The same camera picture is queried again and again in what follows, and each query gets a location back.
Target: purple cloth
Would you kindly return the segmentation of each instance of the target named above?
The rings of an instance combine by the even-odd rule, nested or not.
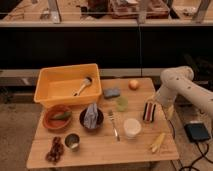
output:
[[[84,126],[89,129],[94,129],[97,126],[98,108],[96,103],[92,103],[87,108],[84,116]]]

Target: banana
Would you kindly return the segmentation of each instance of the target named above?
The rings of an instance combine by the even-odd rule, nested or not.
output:
[[[161,146],[161,144],[163,143],[163,140],[166,136],[166,133],[161,133],[156,139],[155,141],[150,145],[150,149],[152,151],[152,153],[155,153]]]

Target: cup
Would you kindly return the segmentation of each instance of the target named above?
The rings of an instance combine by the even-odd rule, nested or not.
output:
[[[135,118],[129,118],[124,121],[124,132],[128,139],[134,139],[141,131],[141,124]]]
[[[75,152],[79,149],[80,137],[77,134],[69,134],[65,138],[65,144],[71,151]]]

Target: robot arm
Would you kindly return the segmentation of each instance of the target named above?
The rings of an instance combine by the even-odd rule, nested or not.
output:
[[[192,69],[187,66],[165,69],[161,73],[162,85],[155,100],[169,108],[179,93],[213,118],[213,92],[194,84],[193,77]]]

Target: orange plastic tub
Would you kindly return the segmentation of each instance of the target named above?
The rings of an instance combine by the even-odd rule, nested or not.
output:
[[[92,84],[74,96],[86,77],[92,79]],[[34,101],[46,108],[58,104],[81,105],[97,102],[101,94],[97,64],[50,67],[40,71]]]

